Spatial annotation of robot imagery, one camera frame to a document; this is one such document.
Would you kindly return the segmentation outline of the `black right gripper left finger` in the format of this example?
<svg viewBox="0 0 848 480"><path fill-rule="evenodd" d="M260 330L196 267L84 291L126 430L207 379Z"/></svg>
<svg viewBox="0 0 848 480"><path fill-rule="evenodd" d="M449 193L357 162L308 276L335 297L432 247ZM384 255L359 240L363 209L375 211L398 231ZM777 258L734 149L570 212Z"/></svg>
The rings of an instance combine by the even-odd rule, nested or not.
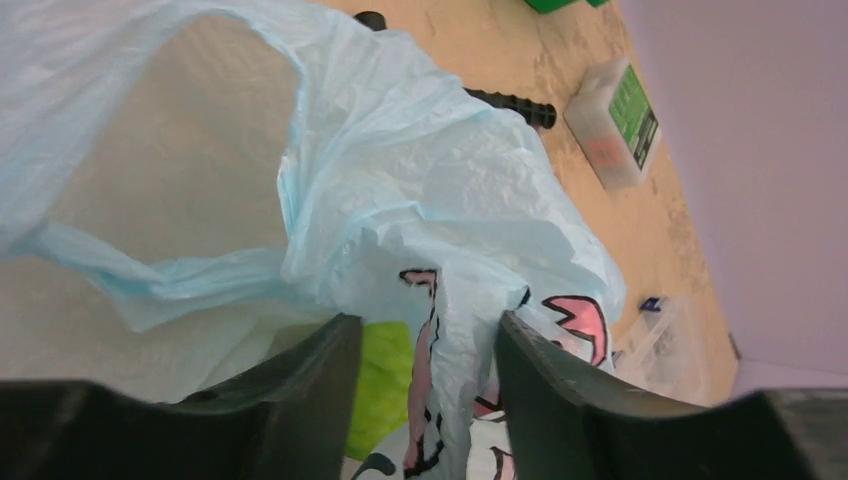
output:
<svg viewBox="0 0 848 480"><path fill-rule="evenodd" d="M336 479L363 325L339 315L293 348L176 404L87 381L1 385L5 479Z"/></svg>

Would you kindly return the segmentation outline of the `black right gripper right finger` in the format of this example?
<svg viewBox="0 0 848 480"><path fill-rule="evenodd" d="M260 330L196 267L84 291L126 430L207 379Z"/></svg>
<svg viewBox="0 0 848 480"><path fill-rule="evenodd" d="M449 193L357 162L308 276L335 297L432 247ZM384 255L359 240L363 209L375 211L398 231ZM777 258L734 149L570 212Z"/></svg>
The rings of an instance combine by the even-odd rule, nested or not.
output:
<svg viewBox="0 0 848 480"><path fill-rule="evenodd" d="M714 407L663 397L557 348L513 313L496 363L521 479L843 479L847 393L759 390Z"/></svg>

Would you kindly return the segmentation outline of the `light blue plastic bag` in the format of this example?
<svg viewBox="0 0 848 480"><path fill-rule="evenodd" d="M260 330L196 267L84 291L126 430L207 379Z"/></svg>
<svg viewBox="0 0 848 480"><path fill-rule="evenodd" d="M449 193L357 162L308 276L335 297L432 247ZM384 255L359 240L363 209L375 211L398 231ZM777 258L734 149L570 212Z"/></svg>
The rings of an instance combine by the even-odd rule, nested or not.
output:
<svg viewBox="0 0 848 480"><path fill-rule="evenodd" d="M308 1L1 5L1 373L176 402L338 312L415 348L406 474L482 456L497 323L607 368L622 275L536 132Z"/></svg>

